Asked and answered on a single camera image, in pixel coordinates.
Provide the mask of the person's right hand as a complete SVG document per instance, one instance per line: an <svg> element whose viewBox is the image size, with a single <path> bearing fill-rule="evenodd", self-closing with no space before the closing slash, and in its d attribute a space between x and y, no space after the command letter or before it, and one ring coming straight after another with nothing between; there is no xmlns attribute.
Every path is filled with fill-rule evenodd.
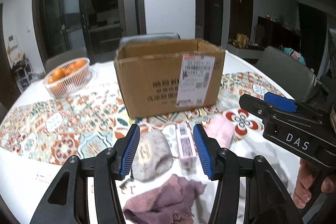
<svg viewBox="0 0 336 224"><path fill-rule="evenodd" d="M309 188L314 182L313 175L307 167L307 161L300 159L300 168L297 175L297 181L293 193L293 201L297 208L303 209L311 199ZM335 191L335 175L327 177L321 185L322 193L331 193Z"/></svg>

